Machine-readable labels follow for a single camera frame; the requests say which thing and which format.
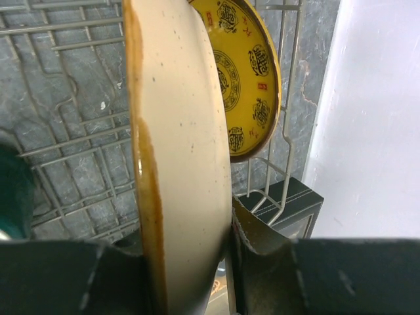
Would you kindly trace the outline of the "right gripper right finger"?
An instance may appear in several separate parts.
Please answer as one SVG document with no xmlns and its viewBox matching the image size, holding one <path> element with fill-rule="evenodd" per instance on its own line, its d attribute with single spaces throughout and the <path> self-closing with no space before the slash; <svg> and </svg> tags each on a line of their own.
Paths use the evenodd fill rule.
<svg viewBox="0 0 420 315">
<path fill-rule="evenodd" d="M 232 201 L 233 314 L 418 314 L 417 239 L 294 239 Z"/>
</svg>

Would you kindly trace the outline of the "yellow patterned small plate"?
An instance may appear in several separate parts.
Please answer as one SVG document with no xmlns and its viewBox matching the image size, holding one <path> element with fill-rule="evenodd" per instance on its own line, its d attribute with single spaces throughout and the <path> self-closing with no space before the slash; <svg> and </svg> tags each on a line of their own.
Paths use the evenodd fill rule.
<svg viewBox="0 0 420 315">
<path fill-rule="evenodd" d="M 230 160 L 260 152 L 280 116 L 280 65 L 272 38 L 249 1 L 191 1 L 205 24 L 219 75 Z"/>
</svg>

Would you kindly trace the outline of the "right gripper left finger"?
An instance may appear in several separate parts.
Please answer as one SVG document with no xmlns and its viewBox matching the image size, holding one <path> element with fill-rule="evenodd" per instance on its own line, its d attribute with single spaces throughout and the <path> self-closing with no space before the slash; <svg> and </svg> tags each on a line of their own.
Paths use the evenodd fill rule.
<svg viewBox="0 0 420 315">
<path fill-rule="evenodd" d="M 141 255 L 95 241 L 2 241 L 2 314 L 151 314 Z"/>
</svg>

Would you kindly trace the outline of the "cream bird plate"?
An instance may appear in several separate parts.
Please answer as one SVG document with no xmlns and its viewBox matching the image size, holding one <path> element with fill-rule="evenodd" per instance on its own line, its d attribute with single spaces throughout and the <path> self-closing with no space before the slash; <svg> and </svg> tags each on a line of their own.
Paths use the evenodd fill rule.
<svg viewBox="0 0 420 315">
<path fill-rule="evenodd" d="M 203 314 L 232 221 L 224 104 L 186 1 L 124 1 L 131 143 L 155 314 Z"/>
</svg>

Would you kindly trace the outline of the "dark green mug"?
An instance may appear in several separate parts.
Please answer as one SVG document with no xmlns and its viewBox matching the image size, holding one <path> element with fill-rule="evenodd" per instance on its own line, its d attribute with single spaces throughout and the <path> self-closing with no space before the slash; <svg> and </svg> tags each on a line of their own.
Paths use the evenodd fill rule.
<svg viewBox="0 0 420 315">
<path fill-rule="evenodd" d="M 1 145 L 1 240 L 32 234 L 35 180 L 30 166 L 12 146 Z"/>
</svg>

